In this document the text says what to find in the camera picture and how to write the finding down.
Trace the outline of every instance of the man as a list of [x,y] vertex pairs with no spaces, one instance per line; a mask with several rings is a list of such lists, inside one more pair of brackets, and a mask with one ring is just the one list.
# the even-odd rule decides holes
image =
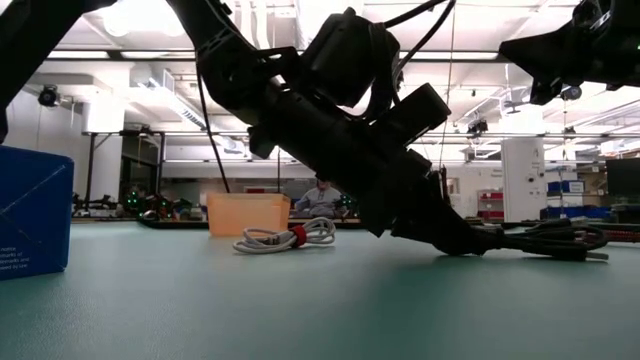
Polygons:
[[308,210],[311,217],[334,218],[338,215],[335,202],[340,200],[340,195],[338,190],[331,187],[330,182],[318,180],[316,187],[307,191],[296,203],[296,211],[302,213]]

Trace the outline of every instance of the white cable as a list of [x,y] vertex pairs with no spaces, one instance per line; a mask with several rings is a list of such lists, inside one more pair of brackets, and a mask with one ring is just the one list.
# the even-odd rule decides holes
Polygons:
[[[302,225],[306,234],[306,244],[329,245],[335,241],[336,226],[327,218],[315,218]],[[233,248],[246,254],[273,254],[287,251],[298,241],[292,231],[275,232],[265,229],[244,229],[244,240],[237,241]]]

